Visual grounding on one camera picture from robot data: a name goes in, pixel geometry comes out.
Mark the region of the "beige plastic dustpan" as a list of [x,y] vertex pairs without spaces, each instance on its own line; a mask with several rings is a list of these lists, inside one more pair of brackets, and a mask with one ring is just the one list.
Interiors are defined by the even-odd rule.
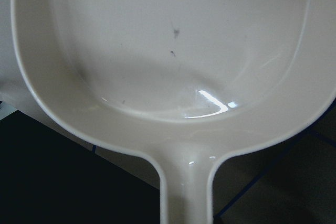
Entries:
[[38,105],[151,163],[161,223],[212,223],[220,165],[335,99],[335,0],[11,0],[11,21]]

